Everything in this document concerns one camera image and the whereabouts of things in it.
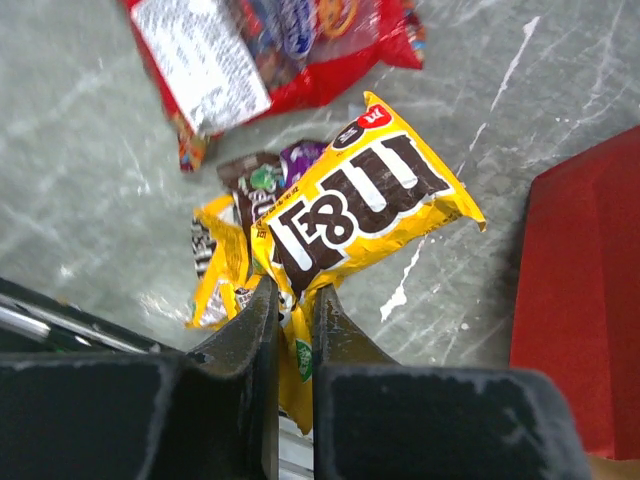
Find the yellow m&m's packet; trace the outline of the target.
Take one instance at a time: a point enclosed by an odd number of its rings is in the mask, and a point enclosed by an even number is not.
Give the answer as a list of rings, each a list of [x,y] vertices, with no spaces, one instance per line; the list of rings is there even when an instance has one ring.
[[[284,335],[279,406],[313,428],[312,318],[319,289],[461,217],[486,219],[434,150],[371,91],[366,109],[251,227],[251,253],[276,284]]]
[[[198,284],[186,326],[219,330],[247,306],[260,280],[251,273],[248,243],[232,196],[220,196],[193,211],[191,246]]]

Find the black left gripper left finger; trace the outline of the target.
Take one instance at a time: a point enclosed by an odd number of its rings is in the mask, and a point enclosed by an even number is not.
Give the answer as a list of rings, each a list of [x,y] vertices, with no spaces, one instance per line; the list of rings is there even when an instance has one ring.
[[[277,292],[189,352],[54,351],[1,329],[5,479],[274,479]]]

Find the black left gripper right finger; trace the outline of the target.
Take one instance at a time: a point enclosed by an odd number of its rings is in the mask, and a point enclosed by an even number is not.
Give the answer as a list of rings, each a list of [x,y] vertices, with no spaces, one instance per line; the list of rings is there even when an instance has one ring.
[[[313,316],[319,479],[587,479],[569,406],[531,370],[406,366],[346,315],[333,287]]]

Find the large red snack bag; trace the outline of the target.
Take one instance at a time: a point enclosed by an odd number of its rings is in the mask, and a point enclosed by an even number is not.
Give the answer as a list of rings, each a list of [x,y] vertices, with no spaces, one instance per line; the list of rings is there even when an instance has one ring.
[[[198,170],[225,132],[329,104],[377,63],[419,70],[413,1],[125,1],[143,66]]]

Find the red brown paper bag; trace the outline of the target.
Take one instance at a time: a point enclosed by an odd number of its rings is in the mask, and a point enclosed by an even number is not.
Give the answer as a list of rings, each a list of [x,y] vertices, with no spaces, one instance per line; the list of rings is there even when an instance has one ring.
[[[566,397],[597,479],[639,475],[639,131],[538,175],[510,363]]]

